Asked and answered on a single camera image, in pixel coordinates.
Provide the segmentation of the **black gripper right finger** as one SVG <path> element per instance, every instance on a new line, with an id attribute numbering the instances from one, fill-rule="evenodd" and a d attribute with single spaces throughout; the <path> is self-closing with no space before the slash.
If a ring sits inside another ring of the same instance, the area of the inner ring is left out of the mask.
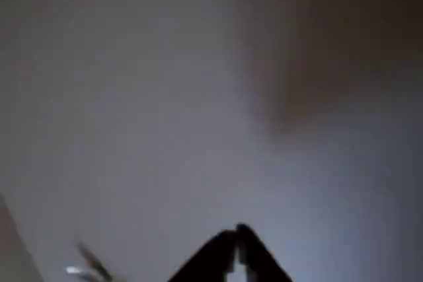
<path id="1" fill-rule="evenodd" d="M 236 234 L 239 261 L 246 267 L 247 281 L 293 281 L 251 227 L 240 223 Z"/>

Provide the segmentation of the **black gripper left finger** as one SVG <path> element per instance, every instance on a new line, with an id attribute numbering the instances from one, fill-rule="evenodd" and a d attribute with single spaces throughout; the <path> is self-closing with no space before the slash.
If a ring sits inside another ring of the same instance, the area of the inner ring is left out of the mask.
<path id="1" fill-rule="evenodd" d="M 170 282 L 226 281 L 233 271 L 237 235 L 223 230 L 209 239 L 170 279 Z"/>

